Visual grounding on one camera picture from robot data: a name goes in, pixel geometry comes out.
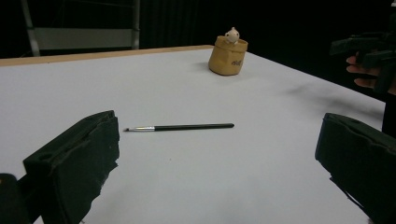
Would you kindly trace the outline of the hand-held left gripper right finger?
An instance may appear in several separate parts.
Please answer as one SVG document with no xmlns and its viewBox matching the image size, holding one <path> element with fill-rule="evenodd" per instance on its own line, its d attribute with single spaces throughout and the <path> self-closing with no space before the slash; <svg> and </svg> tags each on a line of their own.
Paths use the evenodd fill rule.
<svg viewBox="0 0 396 224">
<path fill-rule="evenodd" d="M 315 159 L 374 224 L 396 224 L 396 139 L 346 116 L 327 113 Z"/>
</svg>

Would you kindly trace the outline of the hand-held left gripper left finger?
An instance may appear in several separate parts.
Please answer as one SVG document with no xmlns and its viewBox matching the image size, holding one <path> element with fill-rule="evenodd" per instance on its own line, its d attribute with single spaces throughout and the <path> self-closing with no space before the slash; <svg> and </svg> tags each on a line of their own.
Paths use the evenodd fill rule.
<svg viewBox="0 0 396 224">
<path fill-rule="evenodd" d="M 23 160 L 28 216 L 45 224 L 78 224 L 117 167 L 118 118 L 112 110 L 82 119 Z"/>
</svg>

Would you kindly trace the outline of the thin black makeup brush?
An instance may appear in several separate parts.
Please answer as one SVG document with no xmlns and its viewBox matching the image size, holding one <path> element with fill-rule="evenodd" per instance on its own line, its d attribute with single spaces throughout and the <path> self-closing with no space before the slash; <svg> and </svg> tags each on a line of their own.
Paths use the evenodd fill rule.
<svg viewBox="0 0 396 224">
<path fill-rule="evenodd" d="M 162 125 L 125 128 L 124 132 L 166 132 L 166 131 L 184 131 L 184 130 L 208 130 L 208 129 L 227 129 L 233 128 L 233 123 L 216 123 L 216 124 L 190 124 L 190 125 Z"/>
</svg>

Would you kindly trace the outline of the small white toy figure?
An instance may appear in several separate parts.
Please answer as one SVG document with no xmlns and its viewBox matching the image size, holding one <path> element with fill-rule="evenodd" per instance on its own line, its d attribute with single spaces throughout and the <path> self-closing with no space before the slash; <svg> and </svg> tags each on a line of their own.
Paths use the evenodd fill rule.
<svg viewBox="0 0 396 224">
<path fill-rule="evenodd" d="M 234 27 L 232 27 L 224 36 L 228 43 L 235 44 L 239 40 L 240 34 Z"/>
</svg>

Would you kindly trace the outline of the grey metal desk frame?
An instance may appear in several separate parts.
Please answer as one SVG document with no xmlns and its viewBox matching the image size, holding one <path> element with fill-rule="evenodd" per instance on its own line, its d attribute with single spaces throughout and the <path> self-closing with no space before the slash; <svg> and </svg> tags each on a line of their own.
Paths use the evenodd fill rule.
<svg viewBox="0 0 396 224">
<path fill-rule="evenodd" d="M 141 0 L 18 0 L 30 53 L 139 48 Z"/>
</svg>

